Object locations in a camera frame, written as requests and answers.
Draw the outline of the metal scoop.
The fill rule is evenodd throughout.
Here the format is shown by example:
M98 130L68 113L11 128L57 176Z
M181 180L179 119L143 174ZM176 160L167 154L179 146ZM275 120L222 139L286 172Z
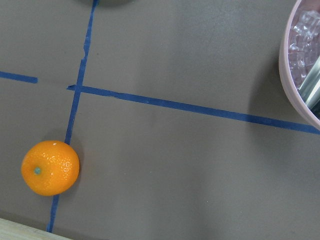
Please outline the metal scoop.
M305 105L312 110L320 101L320 58L312 66L301 84L299 95Z

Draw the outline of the orange fruit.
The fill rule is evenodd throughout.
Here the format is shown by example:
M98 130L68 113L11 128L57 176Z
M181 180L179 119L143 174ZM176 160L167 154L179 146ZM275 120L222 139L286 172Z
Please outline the orange fruit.
M75 150L58 140L37 143L24 156L21 175L26 185L41 196L54 196L68 190L80 172Z

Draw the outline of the wooden cutting board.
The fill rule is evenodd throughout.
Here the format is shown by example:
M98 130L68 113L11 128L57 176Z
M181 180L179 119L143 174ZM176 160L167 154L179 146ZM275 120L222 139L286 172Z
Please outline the wooden cutting board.
M68 240L69 238L1 218L0 219L0 239L1 240Z

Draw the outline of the light green plate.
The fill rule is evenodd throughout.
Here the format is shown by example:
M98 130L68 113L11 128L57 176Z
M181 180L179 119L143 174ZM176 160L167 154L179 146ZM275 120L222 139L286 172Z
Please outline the light green plate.
M81 3L84 5L91 5L93 0L76 0L75 2ZM129 3L133 3L134 0L99 0L98 3L103 7L118 7L123 6Z

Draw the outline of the pink bowl with ice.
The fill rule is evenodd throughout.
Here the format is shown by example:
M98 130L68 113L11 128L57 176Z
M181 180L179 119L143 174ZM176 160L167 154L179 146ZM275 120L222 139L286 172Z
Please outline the pink bowl with ice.
M285 29L282 35L282 40L279 48L279 58L278 58L278 68L280 81L283 90L294 109L299 113L299 115L308 123L310 127L303 125L298 129L303 132L310 133L320 133L320 120L312 113L310 109L306 106L302 98L300 97L298 90L295 87L294 80L291 76L291 71L289 67L288 53L289 53L289 38L290 29L293 24L298 21L298 15L301 11L320 9L320 2L318 0L298 0L295 2L290 15L287 19Z

